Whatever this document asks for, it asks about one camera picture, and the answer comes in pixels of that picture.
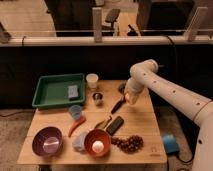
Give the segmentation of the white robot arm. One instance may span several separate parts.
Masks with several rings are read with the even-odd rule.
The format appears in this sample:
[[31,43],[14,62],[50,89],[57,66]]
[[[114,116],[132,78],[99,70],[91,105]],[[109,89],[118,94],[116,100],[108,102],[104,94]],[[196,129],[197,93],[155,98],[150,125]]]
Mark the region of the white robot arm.
[[135,104],[149,88],[200,127],[192,171],[213,171],[213,100],[157,75],[158,64],[149,59],[130,68],[125,99]]

